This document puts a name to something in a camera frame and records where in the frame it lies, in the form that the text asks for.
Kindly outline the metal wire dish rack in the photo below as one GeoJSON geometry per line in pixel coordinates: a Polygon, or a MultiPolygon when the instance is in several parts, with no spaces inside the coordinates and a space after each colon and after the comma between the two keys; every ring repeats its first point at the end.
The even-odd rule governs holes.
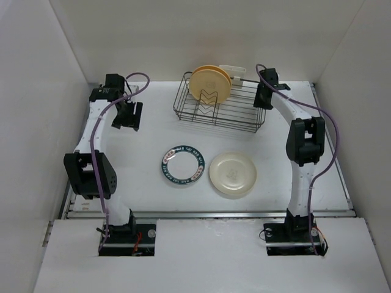
{"type": "Polygon", "coordinates": [[[257,132],[266,120],[266,111],[254,107],[257,81],[241,79],[240,85],[233,85],[230,96],[222,104],[216,98],[205,103],[196,100],[190,92],[191,72],[183,74],[173,110],[180,120],[219,126],[234,130],[257,132]]]}

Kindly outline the teal banded lettered plate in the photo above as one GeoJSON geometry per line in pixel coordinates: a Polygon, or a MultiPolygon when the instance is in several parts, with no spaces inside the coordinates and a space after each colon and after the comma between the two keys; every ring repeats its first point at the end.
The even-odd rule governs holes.
{"type": "Polygon", "coordinates": [[[206,162],[204,155],[194,146],[175,145],[163,154],[159,169],[165,185],[184,189],[202,178],[206,162]]]}

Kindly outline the cream plate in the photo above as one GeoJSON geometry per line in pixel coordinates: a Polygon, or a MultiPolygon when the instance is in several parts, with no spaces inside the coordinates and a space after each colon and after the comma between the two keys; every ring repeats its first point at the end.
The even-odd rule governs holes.
{"type": "Polygon", "coordinates": [[[245,153],[229,151],[217,155],[210,164],[209,176],[223,197],[236,200],[245,197],[257,182],[257,168],[245,153]]]}

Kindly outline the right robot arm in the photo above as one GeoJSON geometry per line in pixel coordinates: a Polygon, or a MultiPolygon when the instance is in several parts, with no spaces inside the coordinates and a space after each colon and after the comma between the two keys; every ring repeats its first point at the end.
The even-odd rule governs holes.
{"type": "Polygon", "coordinates": [[[254,106],[277,109],[290,127],[285,151],[292,167],[292,187],[283,233],[295,241],[313,225],[309,197],[316,165],[324,154],[325,122],[322,117],[310,115],[302,103],[288,95],[290,90],[279,82],[274,68],[257,65],[256,71],[260,83],[254,106]]]}

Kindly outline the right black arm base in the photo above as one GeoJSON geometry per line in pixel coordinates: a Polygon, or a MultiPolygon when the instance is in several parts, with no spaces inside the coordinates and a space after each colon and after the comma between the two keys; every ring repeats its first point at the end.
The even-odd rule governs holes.
{"type": "Polygon", "coordinates": [[[263,234],[268,256],[325,256],[329,246],[321,231],[314,226],[290,236],[283,223],[265,223],[263,234]]]}

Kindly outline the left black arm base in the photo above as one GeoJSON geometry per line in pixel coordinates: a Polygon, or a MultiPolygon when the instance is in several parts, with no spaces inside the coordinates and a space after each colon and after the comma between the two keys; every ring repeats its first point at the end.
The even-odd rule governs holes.
{"type": "Polygon", "coordinates": [[[102,231],[101,243],[98,249],[99,256],[154,256],[156,240],[155,223],[129,223],[108,226],[108,238],[104,241],[105,232],[102,231]]]}

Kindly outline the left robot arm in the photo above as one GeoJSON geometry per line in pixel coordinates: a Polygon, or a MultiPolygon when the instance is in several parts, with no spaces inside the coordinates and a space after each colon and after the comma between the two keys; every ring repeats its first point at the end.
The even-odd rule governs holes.
{"type": "Polygon", "coordinates": [[[106,200],[117,188],[117,174],[106,155],[109,133],[114,128],[139,130],[143,104],[131,100],[137,93],[125,77],[107,74],[104,85],[93,89],[89,96],[89,114],[80,141],[72,153],[64,156],[74,194],[85,200],[98,198],[106,220],[106,200]]]}

